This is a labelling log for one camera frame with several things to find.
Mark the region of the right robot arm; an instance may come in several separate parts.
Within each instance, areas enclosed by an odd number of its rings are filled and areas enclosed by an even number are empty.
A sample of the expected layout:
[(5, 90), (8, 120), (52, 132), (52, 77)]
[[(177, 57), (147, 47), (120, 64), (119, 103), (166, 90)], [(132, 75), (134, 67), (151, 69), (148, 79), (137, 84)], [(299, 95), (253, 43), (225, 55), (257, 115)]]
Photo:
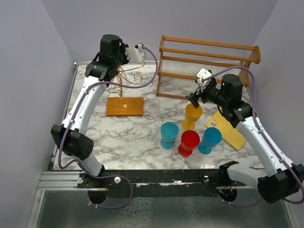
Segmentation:
[(256, 189), (268, 203), (287, 200), (288, 196), (303, 190), (304, 166), (285, 156), (260, 123), (254, 104), (242, 100), (243, 83), (239, 76), (224, 75), (221, 87), (217, 88), (212, 73), (201, 69), (195, 81), (198, 88), (186, 98), (194, 108), (199, 108), (199, 99), (216, 104), (222, 117), (245, 137), (265, 169), (258, 171), (231, 161), (219, 167), (219, 182), (224, 186), (241, 182)]

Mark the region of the clear ribbed wine glass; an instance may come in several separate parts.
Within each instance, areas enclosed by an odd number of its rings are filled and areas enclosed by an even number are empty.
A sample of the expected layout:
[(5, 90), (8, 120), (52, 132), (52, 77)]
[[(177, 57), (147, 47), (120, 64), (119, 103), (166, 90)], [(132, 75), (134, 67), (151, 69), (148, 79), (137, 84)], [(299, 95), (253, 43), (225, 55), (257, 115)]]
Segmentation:
[(149, 100), (150, 112), (153, 116), (153, 122), (156, 121), (156, 117), (160, 112), (161, 101), (158, 98), (153, 98)]

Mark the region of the yellow plastic goblet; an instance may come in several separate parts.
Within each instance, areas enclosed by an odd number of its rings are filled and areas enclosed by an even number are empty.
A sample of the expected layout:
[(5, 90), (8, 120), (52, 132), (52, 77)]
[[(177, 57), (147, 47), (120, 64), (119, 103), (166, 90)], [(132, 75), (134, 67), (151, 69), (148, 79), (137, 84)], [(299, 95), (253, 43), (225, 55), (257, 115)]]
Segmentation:
[(185, 120), (182, 122), (182, 128), (186, 130), (194, 130), (195, 122), (200, 119), (203, 109), (199, 106), (195, 108), (193, 104), (188, 104), (185, 108)]

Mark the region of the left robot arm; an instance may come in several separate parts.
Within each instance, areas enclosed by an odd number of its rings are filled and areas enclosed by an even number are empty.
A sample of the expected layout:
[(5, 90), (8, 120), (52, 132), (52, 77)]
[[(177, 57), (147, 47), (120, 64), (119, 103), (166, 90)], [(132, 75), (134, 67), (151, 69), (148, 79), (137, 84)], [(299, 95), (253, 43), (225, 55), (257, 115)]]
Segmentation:
[(86, 136), (89, 120), (108, 84), (117, 75), (118, 68), (127, 64), (126, 45), (117, 35), (103, 35), (100, 51), (86, 66), (82, 89), (65, 119), (53, 125), (51, 135), (59, 149), (59, 159), (64, 153), (73, 158), (88, 173), (88, 181), (98, 188), (104, 184), (104, 166), (93, 155), (94, 142)]

